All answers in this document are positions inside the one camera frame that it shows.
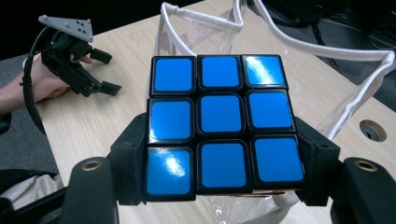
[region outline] rubik's cube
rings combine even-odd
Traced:
[[[277,55],[153,57],[145,200],[301,188],[304,165],[288,90]]]

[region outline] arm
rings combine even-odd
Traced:
[[[92,63],[92,59],[86,56],[81,58],[81,61],[84,63]],[[10,121],[10,118],[7,116],[8,114],[15,110],[25,108],[23,87],[20,85],[22,77],[23,71],[6,86],[0,88],[0,132],[4,122],[7,123],[8,120]],[[53,75],[50,70],[42,64],[40,57],[33,62],[31,77],[35,103],[46,98],[58,97],[69,89],[66,83],[59,77]]]

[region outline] blue sticker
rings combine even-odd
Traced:
[[[207,133],[240,132],[242,118],[236,95],[212,95],[201,99],[202,130]]]
[[[289,128],[292,125],[289,101],[280,91],[249,95],[252,123],[256,128]]]
[[[234,57],[205,57],[202,67],[202,80],[206,87],[239,85],[237,60]]]
[[[187,101],[154,102],[150,119],[151,139],[177,140],[191,137],[191,104]]]
[[[274,56],[246,57],[247,81],[251,85],[282,85],[280,60]]]
[[[188,151],[152,151],[148,155],[148,193],[187,194],[191,189],[190,165]]]
[[[303,167],[294,139],[258,139],[255,142],[255,150],[261,181],[281,182],[303,179]]]
[[[155,91],[190,91],[192,89],[190,59],[160,59],[155,67]]]
[[[247,183],[244,148],[237,143],[202,147],[202,183],[207,188],[237,188]]]

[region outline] table surface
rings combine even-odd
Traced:
[[[210,15],[232,7],[232,0],[207,0],[187,8]],[[113,56],[109,64],[84,65],[99,80],[120,84],[116,96],[102,93],[84,97],[72,91],[56,100],[38,105],[49,143],[62,180],[67,186],[71,170],[79,161],[105,157],[111,145],[138,114],[144,113],[146,86],[160,17],[156,16],[96,35],[92,45]],[[189,23],[174,20],[179,32]],[[316,127],[356,86],[326,63],[279,42],[267,24],[247,10],[245,26],[233,42],[232,54],[278,54],[282,58],[290,86],[294,115]],[[213,43],[194,49],[197,54],[212,52]],[[363,135],[362,120],[373,120],[387,132],[384,142]],[[396,114],[371,98],[334,138],[341,149],[340,160],[360,157],[384,166],[396,178]],[[282,223],[331,223],[327,207],[295,204]],[[120,223],[219,223],[205,197],[187,203],[148,203],[119,206]]]

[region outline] transparent plastic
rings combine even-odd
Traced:
[[[273,36],[285,45],[312,55],[347,61],[378,62],[377,69],[358,88],[335,105],[317,130],[333,140],[354,113],[379,89],[383,77],[396,69],[392,50],[352,50],[305,43],[283,34],[272,21],[261,0],[253,0],[252,8],[269,25]],[[229,54],[233,40],[244,26],[246,0],[234,0],[232,8],[218,16],[162,4],[154,56]],[[201,44],[213,46],[204,51]],[[202,196],[219,223],[279,223],[299,200],[294,192],[254,198]]]

